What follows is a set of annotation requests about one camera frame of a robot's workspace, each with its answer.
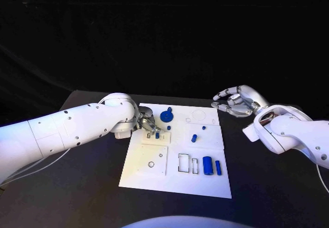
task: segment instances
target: dark gray table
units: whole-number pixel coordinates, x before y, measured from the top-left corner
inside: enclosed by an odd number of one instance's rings
[[[75,91],[62,109],[98,102],[106,95]],[[137,104],[211,104],[201,99],[132,97]],[[169,215],[212,217],[256,227],[329,227],[329,194],[316,165],[296,150],[277,155],[260,141],[251,143],[241,131],[251,121],[253,117],[238,119],[220,113],[233,199],[120,188],[130,139],[116,140],[110,134],[10,184],[0,197],[0,227],[122,227]],[[329,177],[329,171],[321,171]]]

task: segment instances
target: blue object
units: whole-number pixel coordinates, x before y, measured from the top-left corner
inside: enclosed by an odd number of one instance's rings
[[[194,137],[192,137],[192,143],[195,143],[195,141],[197,141],[197,137],[198,137],[198,135],[197,135],[197,134],[194,134]]]
[[[212,175],[214,174],[214,169],[212,169],[212,160],[211,157],[204,157],[204,174],[205,175]]]
[[[220,161],[215,161],[215,164],[217,164],[218,175],[221,175],[221,164],[220,164]]]
[[[174,113],[172,113],[172,107],[168,108],[166,111],[161,114],[161,119],[165,123],[171,122],[174,120]]]

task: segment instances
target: cable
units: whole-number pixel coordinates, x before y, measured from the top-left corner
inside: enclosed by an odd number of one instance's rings
[[[36,166],[48,157],[42,158],[34,165],[31,165],[26,169],[23,169],[21,172],[15,173],[12,176],[9,176],[8,179],[13,178],[16,175],[19,175],[22,172],[25,172],[26,170],[29,170],[34,166]]]
[[[60,157],[49,165],[47,165],[44,168],[38,169],[36,171],[28,173],[28,174],[23,175],[22,177],[18,177],[18,178],[15,178],[13,180],[10,180],[9,182],[3,183],[3,184],[0,185],[0,187],[2,187],[5,184],[9,184],[10,182],[13,182],[15,180],[18,180],[18,179],[21,179],[21,178],[23,178],[23,177],[26,177],[26,176],[35,174],[36,172],[42,171],[47,167],[49,167],[49,166],[51,166],[51,165],[64,157],[64,155],[70,152],[70,150],[71,150],[71,148],[65,151],[65,153],[61,155],[61,157]]]
[[[328,187],[326,187],[325,182],[324,182],[324,180],[322,180],[319,165],[316,165],[316,169],[318,169],[318,173],[319,173],[321,182],[322,182],[324,187],[325,187],[325,189],[326,189],[326,191],[328,191],[328,193],[329,193]]]

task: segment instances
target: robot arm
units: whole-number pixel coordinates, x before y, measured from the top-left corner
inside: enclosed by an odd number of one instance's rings
[[[212,107],[237,117],[256,114],[253,124],[243,129],[249,139],[253,142],[260,139],[269,150],[277,154],[289,149],[298,149],[315,164],[329,169],[329,121],[313,121],[292,106],[270,105],[247,85],[224,90],[214,100],[233,93],[236,95],[228,99],[230,105],[214,102]]]
[[[132,136],[139,123],[148,130],[162,131],[149,114],[126,94],[110,94],[104,104],[87,104],[34,120],[0,128],[0,183],[9,175],[36,160],[114,132],[116,138]]]

